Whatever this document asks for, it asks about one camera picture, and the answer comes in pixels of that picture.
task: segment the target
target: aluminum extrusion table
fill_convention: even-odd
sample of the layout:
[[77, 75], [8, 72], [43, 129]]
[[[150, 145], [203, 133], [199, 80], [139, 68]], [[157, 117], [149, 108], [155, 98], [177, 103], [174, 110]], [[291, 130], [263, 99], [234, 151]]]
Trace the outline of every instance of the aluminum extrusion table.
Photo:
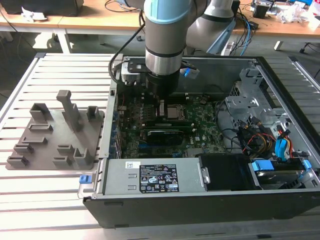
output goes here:
[[[289, 220], [103, 229], [77, 194], [79, 176], [95, 171], [97, 163], [91, 171], [7, 170], [7, 157], [30, 120], [29, 109], [33, 103], [46, 103], [50, 109], [62, 109], [61, 103], [55, 99], [58, 90], [64, 89], [72, 91], [71, 100], [79, 109], [94, 105], [100, 110], [107, 110], [111, 84], [108, 63], [111, 56], [52, 53], [36, 57], [1, 110], [1, 240], [319, 239], [320, 208]], [[302, 110], [309, 113], [307, 117], [320, 128], [320, 93], [314, 89], [319, 86], [302, 75], [308, 76], [303, 68], [297, 70], [298, 62], [288, 59], [268, 61], [297, 102], [305, 105]], [[92, 185], [86, 187], [88, 193], [92, 190]]]

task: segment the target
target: connector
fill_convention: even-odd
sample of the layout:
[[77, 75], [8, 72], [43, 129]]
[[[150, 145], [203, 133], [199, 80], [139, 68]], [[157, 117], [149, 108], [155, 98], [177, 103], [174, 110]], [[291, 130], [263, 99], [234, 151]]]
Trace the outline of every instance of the connector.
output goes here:
[[276, 126], [276, 130], [277, 130], [277, 131], [283, 131], [284, 129], [282, 128], [281, 125], [277, 125], [277, 126]]
[[312, 168], [311, 163], [309, 162], [309, 160], [303, 160], [302, 164], [304, 165], [306, 170]]
[[283, 133], [280, 134], [278, 139], [283, 139], [284, 137], [288, 136], [290, 133], [291, 133], [290, 130], [287, 129]]
[[254, 125], [262, 125], [262, 122], [261, 122], [261, 120], [260, 119], [258, 119], [258, 118], [256, 118], [255, 116], [253, 116], [252, 118], [251, 118], [251, 122], [254, 124]]
[[240, 126], [240, 128], [243, 128], [243, 129], [247, 129], [249, 127], [248, 124], [246, 124], [242, 120], [239, 120], [239, 126]]

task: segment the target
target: power supply label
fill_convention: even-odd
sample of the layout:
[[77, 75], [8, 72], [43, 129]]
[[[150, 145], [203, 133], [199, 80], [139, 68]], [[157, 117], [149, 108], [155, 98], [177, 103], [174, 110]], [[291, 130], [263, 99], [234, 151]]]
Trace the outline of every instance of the power supply label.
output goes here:
[[176, 165], [140, 165], [139, 190], [143, 194], [179, 192]]

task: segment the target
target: white sticker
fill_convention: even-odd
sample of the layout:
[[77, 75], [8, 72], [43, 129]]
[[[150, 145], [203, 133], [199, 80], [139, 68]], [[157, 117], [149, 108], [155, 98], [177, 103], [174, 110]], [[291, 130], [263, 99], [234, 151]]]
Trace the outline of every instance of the white sticker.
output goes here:
[[125, 168], [126, 169], [138, 169], [140, 168], [140, 161], [126, 161]]

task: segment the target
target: gray robot arm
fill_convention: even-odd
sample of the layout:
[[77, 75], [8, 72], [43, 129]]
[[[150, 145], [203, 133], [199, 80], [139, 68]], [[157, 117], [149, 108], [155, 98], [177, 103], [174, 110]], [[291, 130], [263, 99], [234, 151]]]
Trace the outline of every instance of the gray robot arm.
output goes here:
[[178, 82], [186, 45], [215, 53], [228, 40], [233, 0], [117, 0], [143, 9], [147, 84], [157, 95], [170, 94]]

